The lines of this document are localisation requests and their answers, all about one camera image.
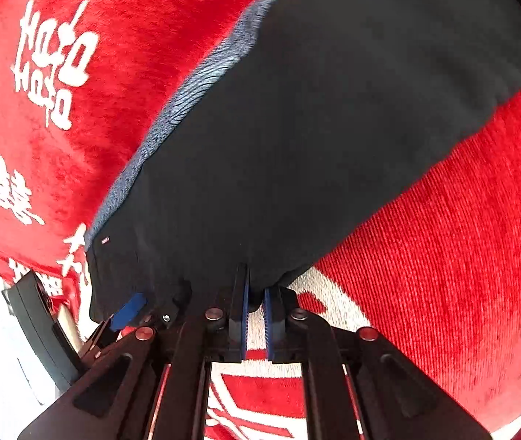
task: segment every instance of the white chinese character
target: white chinese character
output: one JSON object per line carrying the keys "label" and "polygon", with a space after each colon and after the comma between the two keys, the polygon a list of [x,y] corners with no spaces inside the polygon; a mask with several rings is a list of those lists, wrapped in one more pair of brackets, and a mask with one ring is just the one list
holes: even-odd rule
{"label": "white chinese character", "polygon": [[73,268],[78,275],[83,271],[83,265],[80,262],[75,261],[75,256],[71,253],[69,253],[64,260],[57,260],[57,264],[63,266],[63,269],[61,270],[61,276],[63,276],[63,278],[69,274],[71,268]]}
{"label": "white chinese character", "polygon": [[22,64],[22,53],[24,52],[26,40],[28,39],[28,49],[32,50],[32,45],[34,44],[34,34],[36,33],[38,20],[40,20],[39,11],[37,11],[34,16],[32,16],[32,5],[34,5],[34,0],[29,0],[26,4],[26,12],[20,20],[21,33],[20,41],[18,42],[18,52],[16,53],[16,61],[14,62],[14,66],[10,68],[12,73],[14,73],[16,92],[18,92],[21,88],[24,88],[25,91],[28,90],[30,62],[27,61],[22,70],[20,69],[20,66]]}
{"label": "white chinese character", "polygon": [[[12,67],[12,72],[16,80],[16,92],[22,87],[27,91],[30,79],[28,98],[34,104],[44,107],[45,125],[47,127],[49,120],[53,121],[59,129],[64,131],[69,130],[72,126],[69,115],[73,95],[69,89],[57,89],[54,86],[54,78],[59,66],[62,65],[57,77],[63,84],[71,87],[81,87],[89,79],[89,75],[85,70],[87,69],[91,56],[95,52],[99,36],[93,32],[85,32],[77,38],[74,30],[75,25],[81,18],[88,3],[89,0],[83,0],[77,8],[71,22],[62,23],[59,26],[57,30],[59,48],[52,54],[48,52],[48,46],[57,28],[58,21],[54,18],[49,18],[38,26],[40,12],[37,11],[34,16],[32,16],[34,0],[30,0],[27,3],[25,15],[20,21],[22,31],[18,45],[18,53],[16,54],[16,62]],[[33,70],[31,75],[29,61],[27,61],[24,68],[21,69],[22,54],[27,40],[29,50],[32,50],[34,44],[34,52],[31,55],[33,63],[41,69],[48,66],[51,67],[49,77],[45,77],[42,70],[39,69]],[[73,45],[73,47],[69,53],[65,55],[63,49],[71,45]]]}
{"label": "white chinese character", "polygon": [[[12,258],[8,258],[7,262],[10,269],[14,272],[13,281],[15,283],[20,281],[22,279],[22,276],[24,276],[26,273],[30,271],[29,268],[19,263],[18,261],[13,260]],[[54,276],[45,275],[44,273],[36,273],[36,276],[38,276],[38,279],[42,283],[44,290],[46,291],[46,294],[48,294],[51,297],[63,295],[62,280],[60,280],[59,278],[55,278]]]}
{"label": "white chinese character", "polygon": [[46,294],[50,297],[63,295],[63,281],[54,276],[45,275],[44,273],[36,273],[38,279],[44,286]]}
{"label": "white chinese character", "polygon": [[71,245],[69,248],[70,254],[75,253],[80,247],[85,246],[85,239],[83,238],[85,236],[85,230],[87,230],[87,226],[85,223],[82,223],[77,227],[73,236],[63,240],[63,243]]}
{"label": "white chinese character", "polygon": [[26,186],[22,174],[14,170],[14,175],[10,177],[6,162],[0,155],[0,207],[12,210],[16,218],[24,224],[31,224],[34,219],[44,225],[41,217],[29,211],[32,208],[31,195],[32,191]]}
{"label": "white chinese character", "polygon": [[10,267],[10,269],[14,272],[14,278],[13,281],[17,283],[22,279],[22,276],[24,276],[26,273],[30,271],[26,266],[18,263],[18,261],[13,260],[12,258],[7,259],[7,264]]}

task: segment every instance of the blue-gray fabric edge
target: blue-gray fabric edge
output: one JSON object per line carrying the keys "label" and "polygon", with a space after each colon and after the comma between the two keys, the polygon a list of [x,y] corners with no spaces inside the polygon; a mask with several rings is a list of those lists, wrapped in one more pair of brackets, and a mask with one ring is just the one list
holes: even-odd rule
{"label": "blue-gray fabric edge", "polygon": [[256,0],[240,16],[233,31],[187,77],[167,102],[144,137],[140,147],[112,184],[91,227],[85,233],[85,250],[95,235],[122,205],[136,181],[142,164],[162,145],[205,92],[244,57],[256,43],[258,29],[276,0]]}

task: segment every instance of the ribbed fabric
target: ribbed fabric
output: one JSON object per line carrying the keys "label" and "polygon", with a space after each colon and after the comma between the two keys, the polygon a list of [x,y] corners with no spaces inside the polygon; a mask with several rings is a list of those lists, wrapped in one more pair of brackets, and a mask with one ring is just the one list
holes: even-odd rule
{"label": "ribbed fabric", "polygon": [[521,93],[317,268],[490,430],[521,414]]}

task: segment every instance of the bolt head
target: bolt head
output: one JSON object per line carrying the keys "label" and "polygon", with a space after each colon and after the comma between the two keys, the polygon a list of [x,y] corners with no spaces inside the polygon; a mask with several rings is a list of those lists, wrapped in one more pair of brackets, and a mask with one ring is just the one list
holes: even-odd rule
{"label": "bolt head", "polygon": [[296,321],[305,321],[309,317],[309,313],[300,307],[296,307],[293,311],[291,311],[291,318]]}
{"label": "bolt head", "polygon": [[139,341],[148,341],[154,335],[151,327],[139,327],[136,329],[136,339]]}
{"label": "bolt head", "polygon": [[358,330],[358,335],[363,341],[373,342],[378,339],[379,333],[373,327],[363,327]]}
{"label": "bolt head", "polygon": [[223,317],[223,311],[218,307],[211,307],[205,311],[205,317],[208,321],[218,321]]}

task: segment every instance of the red blanket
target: red blanket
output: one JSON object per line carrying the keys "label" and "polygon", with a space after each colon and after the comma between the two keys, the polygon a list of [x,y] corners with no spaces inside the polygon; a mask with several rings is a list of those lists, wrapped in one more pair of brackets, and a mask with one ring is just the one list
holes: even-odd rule
{"label": "red blanket", "polygon": [[[43,273],[78,316],[85,229],[165,102],[251,1],[0,0],[7,282]],[[377,326],[489,429],[520,415],[521,93],[294,286],[333,323]],[[252,348],[258,357],[261,341]],[[209,435],[302,435],[297,372],[248,365],[258,377],[214,374]]]}

